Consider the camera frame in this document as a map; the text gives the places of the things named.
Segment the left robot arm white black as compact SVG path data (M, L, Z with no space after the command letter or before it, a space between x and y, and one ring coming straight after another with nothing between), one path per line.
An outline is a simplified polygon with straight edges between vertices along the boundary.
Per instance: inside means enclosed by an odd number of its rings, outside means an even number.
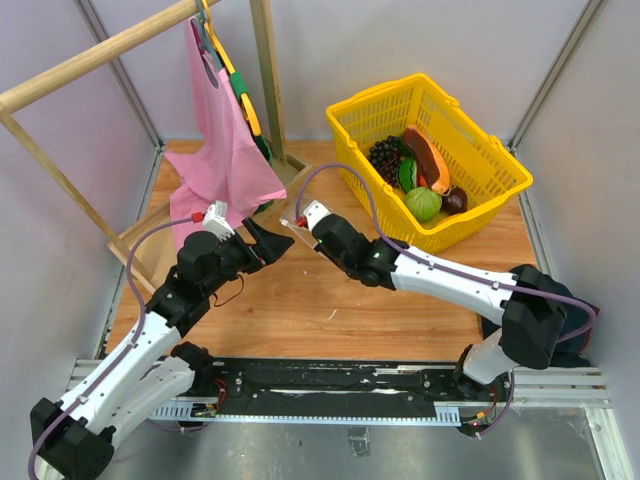
M275 263L294 240L247 218L242 223L254 239L248 244L219 216L191 219L202 221L202 230L187 236L164 283L140 303L130 333L75 388L56 402L41 399L31 410L29 478L42 460L66 479L96 479L157 408L186 391L200 396L212 388L211 367L162 354L209 311L219 288Z

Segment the green toy cabbage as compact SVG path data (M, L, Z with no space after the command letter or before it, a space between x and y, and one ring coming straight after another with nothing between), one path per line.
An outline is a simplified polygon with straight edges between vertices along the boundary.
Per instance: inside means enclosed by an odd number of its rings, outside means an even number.
M427 187L417 187L406 193L404 204L419 223L425 223L440 212L442 197Z

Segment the toy papaya slice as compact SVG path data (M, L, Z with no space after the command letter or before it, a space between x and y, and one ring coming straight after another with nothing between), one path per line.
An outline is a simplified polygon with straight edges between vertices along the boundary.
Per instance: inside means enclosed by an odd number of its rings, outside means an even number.
M402 141L416 161L419 186L444 195L451 182L449 169L440 151L415 125L405 129Z

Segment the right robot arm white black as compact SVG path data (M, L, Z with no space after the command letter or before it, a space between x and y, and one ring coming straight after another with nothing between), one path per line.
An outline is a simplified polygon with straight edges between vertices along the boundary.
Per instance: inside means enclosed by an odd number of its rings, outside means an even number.
M452 375L455 392L474 400L516 367L544 370L552 362L566 312L550 280L531 265L520 272L482 271L429 255L384 236L369 240L345 218L305 214L315 249L349 278L367 287L434 296L496 325L481 343L463 350Z

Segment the yellow plastic basket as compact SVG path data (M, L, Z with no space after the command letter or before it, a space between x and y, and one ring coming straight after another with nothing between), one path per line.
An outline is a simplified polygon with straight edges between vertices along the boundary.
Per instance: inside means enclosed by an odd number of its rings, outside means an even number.
M327 108L343 177L385 234L439 253L483 229L532 174L430 77Z

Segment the black toy grapes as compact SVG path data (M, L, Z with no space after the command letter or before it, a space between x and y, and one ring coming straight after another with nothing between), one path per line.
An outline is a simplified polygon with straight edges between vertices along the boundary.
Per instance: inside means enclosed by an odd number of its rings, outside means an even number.
M379 176L391 187L398 187L397 171L402 161L401 142L396 136L377 141L369 150L368 160Z

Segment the clear polka dot zip bag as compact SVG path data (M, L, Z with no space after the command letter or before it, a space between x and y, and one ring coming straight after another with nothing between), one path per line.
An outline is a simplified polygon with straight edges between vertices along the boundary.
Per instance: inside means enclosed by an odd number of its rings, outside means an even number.
M298 240L306 244L311 249L314 249L318 244L318 242L317 242L317 239L314 237L313 232L320 222L314 227L312 231L297 227L295 225L296 219L300 216L302 211L307 207L307 205L311 201L313 200L303 199L299 205L299 209L297 209L296 205L292 203L281 214L279 221L280 221L280 224L283 227L286 227L287 229L289 229L297 237Z

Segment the grey clothes hanger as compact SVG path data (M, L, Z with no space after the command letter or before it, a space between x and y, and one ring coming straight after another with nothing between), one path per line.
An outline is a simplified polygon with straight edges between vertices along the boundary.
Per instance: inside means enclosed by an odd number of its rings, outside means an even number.
M207 78L214 88L218 88L218 74L223 69L223 64L213 45L213 33L208 6L201 0L196 0L195 3L197 13L190 20L191 29Z

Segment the wooden clothes rack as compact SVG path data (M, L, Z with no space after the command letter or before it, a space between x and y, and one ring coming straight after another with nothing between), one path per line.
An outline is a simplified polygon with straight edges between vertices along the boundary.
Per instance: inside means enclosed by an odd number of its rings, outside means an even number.
M300 190L302 181L310 174L311 165L296 159L286 151L271 3L252 1L250 8L271 133L269 141L278 166L276 172L284 179L288 193L294 195ZM108 237L108 248L123 263L131 253L123 237L104 220L50 156L15 120L13 114L97 68L117 60L120 55L178 25L196 12L195 1L179 1L1 94L1 124Z

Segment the dark navy cloth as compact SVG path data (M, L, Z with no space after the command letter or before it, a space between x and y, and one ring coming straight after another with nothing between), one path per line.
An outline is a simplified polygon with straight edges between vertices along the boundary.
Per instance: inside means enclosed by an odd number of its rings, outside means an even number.
M582 358L582 351L589 342L591 329L589 313L578 304L575 297L562 283L542 273L530 264L510 270L519 287L540 290L561 296L557 301L521 292L514 292L514 306L506 307L507 320L497 325L486 317L479 320L479 331L484 339L501 332L499 345L506 346L514 361L531 369L543 370L549 366L584 367L589 361Z

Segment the green t-shirt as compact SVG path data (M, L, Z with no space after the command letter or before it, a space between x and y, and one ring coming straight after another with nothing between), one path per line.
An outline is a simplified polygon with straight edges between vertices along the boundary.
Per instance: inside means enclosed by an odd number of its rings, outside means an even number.
M232 107L232 159L229 188L233 209L241 218L264 211L272 202L275 173L246 82L239 71L229 75L237 101Z

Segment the pink t-shirt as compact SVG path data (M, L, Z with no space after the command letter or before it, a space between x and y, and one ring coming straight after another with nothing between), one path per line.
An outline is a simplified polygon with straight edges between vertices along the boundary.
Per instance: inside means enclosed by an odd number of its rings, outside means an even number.
M200 54L194 29L184 24L196 123L204 144L193 154L165 154L181 179L169 200L170 219L204 212L216 201L227 204L234 228L262 205L284 199L286 189L256 145L232 91L230 77Z

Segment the toy watermelon slice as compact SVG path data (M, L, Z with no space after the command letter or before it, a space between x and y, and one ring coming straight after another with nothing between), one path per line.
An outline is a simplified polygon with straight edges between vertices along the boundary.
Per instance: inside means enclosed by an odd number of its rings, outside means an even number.
M396 178L399 188L404 193L419 186L417 164L413 157L406 157L399 163Z

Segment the dark brown toy chestnut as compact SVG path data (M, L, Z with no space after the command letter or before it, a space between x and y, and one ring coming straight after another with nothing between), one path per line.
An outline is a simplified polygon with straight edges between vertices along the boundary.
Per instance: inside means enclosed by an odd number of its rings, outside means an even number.
M452 186L443 196L441 210L447 215L465 213L468 209L468 197L459 186Z

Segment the yellow clothes hanger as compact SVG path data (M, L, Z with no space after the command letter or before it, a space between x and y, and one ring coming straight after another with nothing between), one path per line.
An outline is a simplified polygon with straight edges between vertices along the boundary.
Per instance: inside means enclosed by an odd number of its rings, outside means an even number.
M219 57L221 59L221 62L223 64L223 68L227 71L227 74L229 76L229 80L230 80L230 84L231 84L231 89L236 97L236 100L241 108L241 111L244 115L244 118L246 120L246 122L249 125L249 129L252 133L253 136L260 136L262 131L261 131L261 127L260 127L260 123L258 120L258 116L256 114L255 108L253 106L253 103L249 97L249 93L248 93L248 89L246 86L246 82L244 80L244 77L242 76L242 74L235 69L234 65L232 64L227 52L225 51L224 47L222 46L221 42L219 41L219 39L217 38L217 36L214 33L214 29L213 29L213 24L212 24L212 15L211 15L211 10L210 7L208 6L208 10L209 10L209 16L211 19L211 26L212 26L212 33L213 33L213 45L214 48L216 49L217 53L219 54Z

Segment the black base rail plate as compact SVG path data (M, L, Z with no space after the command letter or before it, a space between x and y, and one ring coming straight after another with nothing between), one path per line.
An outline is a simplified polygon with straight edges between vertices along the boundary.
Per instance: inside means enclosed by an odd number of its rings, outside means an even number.
M487 385L459 367L398 362L267 359L199 361L186 396L190 418L209 411L248 419L427 420L439 402L502 402L509 378Z

